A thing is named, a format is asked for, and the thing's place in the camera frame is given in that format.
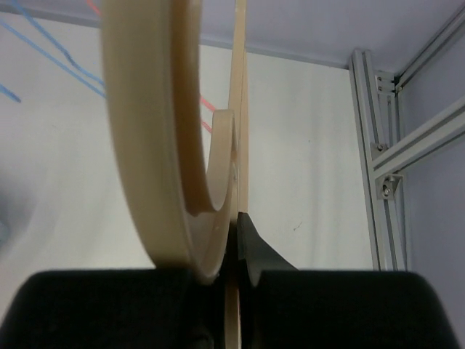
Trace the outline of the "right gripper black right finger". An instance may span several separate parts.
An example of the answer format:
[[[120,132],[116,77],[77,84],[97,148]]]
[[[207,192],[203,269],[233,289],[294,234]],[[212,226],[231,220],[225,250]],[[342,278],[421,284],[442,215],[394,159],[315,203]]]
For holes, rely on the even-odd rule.
[[[298,270],[237,220],[244,348],[456,348],[442,304],[419,275]]]

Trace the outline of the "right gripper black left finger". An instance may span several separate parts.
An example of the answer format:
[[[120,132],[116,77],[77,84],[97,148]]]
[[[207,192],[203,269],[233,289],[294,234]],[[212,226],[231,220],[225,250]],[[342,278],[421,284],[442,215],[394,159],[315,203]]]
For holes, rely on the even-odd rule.
[[[218,297],[186,269],[32,275],[1,323],[2,348],[223,348]]]

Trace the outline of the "beige wooden hanger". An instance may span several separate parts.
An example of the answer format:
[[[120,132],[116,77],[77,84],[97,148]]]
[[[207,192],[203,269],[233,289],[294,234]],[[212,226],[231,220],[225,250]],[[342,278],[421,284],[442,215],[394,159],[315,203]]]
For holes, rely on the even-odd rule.
[[[235,4],[228,105],[203,148],[200,1],[104,1],[102,62],[113,147],[128,208],[158,268],[190,269],[202,284],[224,273],[225,346],[241,346],[236,246],[248,205],[245,1]]]

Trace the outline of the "light blue hanger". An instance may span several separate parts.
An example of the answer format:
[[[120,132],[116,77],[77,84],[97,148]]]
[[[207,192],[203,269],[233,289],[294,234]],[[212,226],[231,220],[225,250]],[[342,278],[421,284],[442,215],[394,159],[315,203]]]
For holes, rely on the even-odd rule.
[[[10,89],[6,88],[3,84],[0,84],[0,93],[6,95],[10,100],[15,101],[16,103],[21,103],[21,99]]]
[[[15,62],[14,45],[19,44],[21,58],[43,59],[105,98],[99,23],[57,14],[30,22],[34,11],[24,15],[27,10],[17,10],[15,3],[1,3],[1,84],[23,100],[20,85],[13,81],[26,69],[25,61]]]

